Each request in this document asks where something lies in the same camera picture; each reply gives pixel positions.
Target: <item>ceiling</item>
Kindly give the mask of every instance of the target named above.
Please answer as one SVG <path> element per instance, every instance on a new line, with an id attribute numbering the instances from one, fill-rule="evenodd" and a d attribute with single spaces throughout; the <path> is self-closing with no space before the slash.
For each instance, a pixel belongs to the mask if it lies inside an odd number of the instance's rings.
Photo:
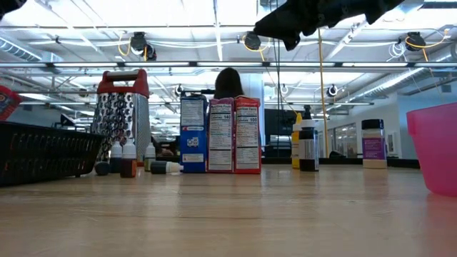
<path id="1" fill-rule="evenodd" d="M 146 32 L 148 42 L 156 50 L 157 61 L 262 61 L 259 52 L 245 48 L 242 38 L 259 19 L 270 12 L 268 7 L 258 5 L 257 0 L 51 0 L 47 4 L 52 11 L 38 4 L 38 1 L 28 0 L 21 9 L 7 14 L 0 22 L 0 38 L 15 39 L 17 44 L 32 52 L 51 52 L 62 61 L 73 62 L 143 61 L 133 53 L 123 56 L 119 52 L 119 42 L 122 51 L 127 51 L 129 37 L 135 31 Z M 332 29 L 322 29 L 323 57 L 325 61 L 345 62 L 395 62 L 404 61 L 404 58 L 423 61 L 422 51 L 405 51 L 404 55 L 393 57 L 393 45 L 398 38 L 404 39 L 410 31 L 420 31 L 427 44 L 438 43 L 442 41 L 445 29 L 448 29 L 443 43 L 427 51 L 432 54 L 446 48 L 457 36 L 454 26 L 456 15 L 457 9 L 412 8 L 406 14 L 394 9 L 372 25 L 364 24 L 364 16 L 346 19 Z M 273 41 L 267 38 L 261 40 L 265 47 L 264 60 L 277 59 Z M 319 61 L 317 42 L 316 32 L 309 37 L 302 35 L 301 44 L 293 51 L 287 52 L 282 43 L 278 46 L 278 42 L 275 42 L 274 46 L 276 52 L 281 52 L 280 61 Z M 0 61 L 24 60 L 0 51 Z M 217 69 L 192 67 L 173 68 L 173 71 L 173 76 L 169 76 L 168 69 L 148 71 L 150 75 L 155 75 L 154 80 L 149 79 L 151 92 L 162 100 L 173 101 L 158 83 L 170 92 L 178 84 L 190 89 L 213 88 L 218 74 Z M 26 72 L 30 74 L 33 71 L 21 69 L 8 72 L 45 86 L 51 85 L 50 76 L 25 76 Z M 278 74 L 273 68 L 270 68 L 270 74 L 264 70 L 254 72 L 263 74 L 266 86 L 272 87 L 277 83 Z M 327 71 L 323 80 L 325 85 L 345 86 L 348 89 L 346 93 L 350 94 L 385 75 L 379 71 Z M 280 78 L 281 83 L 288 86 L 288 101 L 314 100 L 314 93 L 321 82 L 320 74 L 316 72 L 282 71 Z M 101 76 L 100 73 L 75 76 L 68 82 L 65 76 L 55 79 L 62 84 L 61 90 L 93 90 Z M 271 94 L 271 99 L 275 99 L 274 91 Z M 68 97 L 75 101 L 88 101 L 77 95 Z M 151 108 L 162 110 L 164 115 L 173 114 L 164 107 Z"/>

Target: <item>box grater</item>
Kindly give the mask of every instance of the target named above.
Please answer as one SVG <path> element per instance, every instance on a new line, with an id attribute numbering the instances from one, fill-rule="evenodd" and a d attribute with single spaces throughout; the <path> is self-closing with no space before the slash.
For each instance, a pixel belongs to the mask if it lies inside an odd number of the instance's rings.
<path id="1" fill-rule="evenodd" d="M 114 86 L 115 81 L 135 82 L 133 86 Z M 134 140 L 138 161 L 143 161 L 151 142 L 146 71 L 105 71 L 97 95 L 91 132 L 107 136 L 97 161 L 108 161 L 113 143 L 120 141 L 123 146 L 128 138 Z"/>

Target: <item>nutrition facts label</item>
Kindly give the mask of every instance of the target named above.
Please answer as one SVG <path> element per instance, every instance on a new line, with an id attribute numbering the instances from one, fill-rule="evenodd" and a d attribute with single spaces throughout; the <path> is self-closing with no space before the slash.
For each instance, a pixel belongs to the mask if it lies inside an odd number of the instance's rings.
<path id="1" fill-rule="evenodd" d="M 258 109 L 236 109 L 236 168 L 259 168 Z"/>
<path id="2" fill-rule="evenodd" d="M 232 105 L 211 106 L 209 124 L 209 170 L 232 169 Z"/>
<path id="3" fill-rule="evenodd" d="M 204 125 L 203 100 L 181 100 L 181 126 Z"/>

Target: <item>dark hair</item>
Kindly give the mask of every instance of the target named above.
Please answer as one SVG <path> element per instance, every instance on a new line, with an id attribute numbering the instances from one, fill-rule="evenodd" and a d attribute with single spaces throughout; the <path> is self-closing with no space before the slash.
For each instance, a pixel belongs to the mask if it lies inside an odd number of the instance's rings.
<path id="1" fill-rule="evenodd" d="M 237 97 L 244 95 L 241 88 L 241 79 L 238 72 L 233 68 L 227 68 L 221 71 L 216 79 L 215 99 L 227 97 Z"/>

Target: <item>purple label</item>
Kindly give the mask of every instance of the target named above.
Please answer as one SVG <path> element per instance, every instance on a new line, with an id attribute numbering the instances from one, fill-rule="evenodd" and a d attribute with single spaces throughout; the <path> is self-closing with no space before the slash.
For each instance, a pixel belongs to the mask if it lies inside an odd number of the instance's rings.
<path id="1" fill-rule="evenodd" d="M 386 143 L 384 138 L 363 138 L 363 158 L 368 160 L 385 160 Z"/>

